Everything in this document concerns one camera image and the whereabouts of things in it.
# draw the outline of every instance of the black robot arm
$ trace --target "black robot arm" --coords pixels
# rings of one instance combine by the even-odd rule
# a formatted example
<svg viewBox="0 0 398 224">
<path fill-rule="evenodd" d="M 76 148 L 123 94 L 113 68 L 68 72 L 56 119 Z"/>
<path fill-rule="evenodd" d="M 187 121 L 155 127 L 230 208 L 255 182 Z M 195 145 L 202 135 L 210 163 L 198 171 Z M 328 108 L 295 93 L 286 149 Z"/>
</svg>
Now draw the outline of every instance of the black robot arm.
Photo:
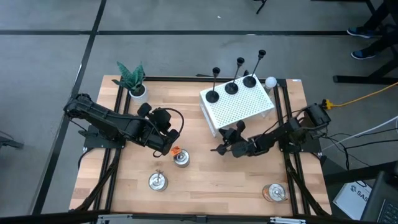
<svg viewBox="0 0 398 224">
<path fill-rule="evenodd" d="M 147 103 L 138 109 L 138 116 L 121 115 L 92 102 L 89 95 L 79 94 L 71 98 L 63 110 L 70 119 L 87 120 L 107 140 L 126 139 L 163 155 L 169 153 L 172 143 L 180 136 L 174 129 L 168 131 L 171 115 L 162 108 L 150 112 L 152 107 Z"/>
<path fill-rule="evenodd" d="M 304 112 L 304 117 L 297 119 L 300 113 Z M 220 155 L 224 155 L 227 151 L 231 151 L 234 157 L 241 156 L 259 156 L 267 153 L 274 146 L 275 142 L 284 140 L 290 143 L 291 148 L 300 149 L 300 145 L 304 144 L 308 138 L 316 139 L 322 136 L 319 131 L 326 128 L 330 122 L 330 118 L 326 111 L 318 104 L 313 104 L 301 109 L 298 115 L 290 118 L 282 126 L 266 133 L 252 136 L 245 140 L 241 137 L 241 133 L 245 129 L 243 121 L 238 121 L 237 129 L 229 128 L 220 129 L 219 132 L 223 137 L 224 144 L 220 144 L 216 149 Z"/>
</svg>

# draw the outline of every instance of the white sign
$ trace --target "white sign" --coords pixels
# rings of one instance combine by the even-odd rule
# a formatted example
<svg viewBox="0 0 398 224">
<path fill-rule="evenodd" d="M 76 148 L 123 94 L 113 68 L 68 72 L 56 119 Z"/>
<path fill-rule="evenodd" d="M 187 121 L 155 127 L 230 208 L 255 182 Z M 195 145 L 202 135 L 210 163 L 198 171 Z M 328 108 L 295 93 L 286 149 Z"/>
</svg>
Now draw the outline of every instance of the white sign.
<svg viewBox="0 0 398 224">
<path fill-rule="evenodd" d="M 345 184 L 333 203 L 353 220 L 360 220 L 372 188 L 363 181 Z"/>
</svg>

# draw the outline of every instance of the metal can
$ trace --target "metal can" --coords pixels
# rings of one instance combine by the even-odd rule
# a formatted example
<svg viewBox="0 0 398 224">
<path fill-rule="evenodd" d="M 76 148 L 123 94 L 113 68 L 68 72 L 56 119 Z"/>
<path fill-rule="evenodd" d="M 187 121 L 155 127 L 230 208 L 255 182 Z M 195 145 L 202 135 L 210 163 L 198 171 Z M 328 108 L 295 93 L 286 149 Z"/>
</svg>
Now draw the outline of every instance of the metal can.
<svg viewBox="0 0 398 224">
<path fill-rule="evenodd" d="M 163 191 L 167 188 L 168 180 L 161 171 L 152 174 L 149 177 L 149 187 L 152 190 Z"/>
<path fill-rule="evenodd" d="M 182 149 L 180 153 L 174 156 L 174 163 L 179 168 L 187 167 L 189 165 L 189 162 L 190 162 L 189 153 L 184 149 Z"/>
<path fill-rule="evenodd" d="M 267 184 L 262 189 L 262 196 L 269 202 L 282 202 L 287 200 L 285 189 L 280 184 Z"/>
</svg>

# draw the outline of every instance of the blue sneaker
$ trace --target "blue sneaker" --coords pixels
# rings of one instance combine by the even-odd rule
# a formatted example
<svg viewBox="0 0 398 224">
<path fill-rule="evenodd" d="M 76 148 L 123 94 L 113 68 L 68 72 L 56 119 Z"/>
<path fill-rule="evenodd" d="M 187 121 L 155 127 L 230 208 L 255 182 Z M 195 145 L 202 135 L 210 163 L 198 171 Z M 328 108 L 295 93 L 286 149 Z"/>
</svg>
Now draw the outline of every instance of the blue sneaker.
<svg viewBox="0 0 398 224">
<path fill-rule="evenodd" d="M 347 33 L 354 37 L 363 37 L 366 39 L 374 37 L 374 31 L 365 29 L 365 27 L 349 28 Z"/>
<path fill-rule="evenodd" d="M 357 50 L 351 53 L 351 57 L 358 60 L 373 58 L 375 56 L 376 54 L 374 52 L 368 52 L 367 50 Z"/>
</svg>

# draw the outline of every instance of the yellow extension cord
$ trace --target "yellow extension cord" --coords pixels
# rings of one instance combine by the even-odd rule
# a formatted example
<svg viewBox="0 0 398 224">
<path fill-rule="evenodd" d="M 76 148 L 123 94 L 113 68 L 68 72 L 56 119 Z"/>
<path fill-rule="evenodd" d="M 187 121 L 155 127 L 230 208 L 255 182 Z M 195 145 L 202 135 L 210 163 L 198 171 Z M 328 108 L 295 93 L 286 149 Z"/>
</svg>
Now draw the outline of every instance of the yellow extension cord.
<svg viewBox="0 0 398 224">
<path fill-rule="evenodd" d="M 354 103 L 354 102 L 357 102 L 357 101 L 359 101 L 359 100 L 363 100 L 363 99 L 365 99 L 365 98 L 367 98 L 367 97 L 369 97 L 369 96 L 373 96 L 373 95 L 376 95 L 376 94 L 378 94 L 378 93 L 381 93 L 382 91 L 388 90 L 389 88 L 391 88 L 391 87 L 393 87 L 393 86 L 395 86 L 395 85 L 398 85 L 398 82 L 396 82 L 396 83 L 394 83 L 394 84 L 392 84 L 392 85 L 389 85 L 389 86 L 387 86 L 387 87 L 385 87 L 385 88 L 383 88 L 383 89 L 381 89 L 381 90 L 379 90 L 379 91 L 375 91 L 374 93 L 368 94 L 368 95 L 366 95 L 366 96 L 359 97 L 358 99 L 351 100 L 351 101 L 349 101 L 349 102 L 347 102 L 347 103 L 343 103 L 343 104 L 340 104 L 340 105 L 334 105 L 334 104 L 333 104 L 330 100 L 328 100 L 328 99 L 323 100 L 322 105 L 323 105 L 324 109 L 327 109 L 327 110 L 331 110 L 331 109 L 334 108 L 334 107 L 346 106 L 346 105 L 348 105 L 348 104 L 350 104 L 350 103 Z"/>
</svg>

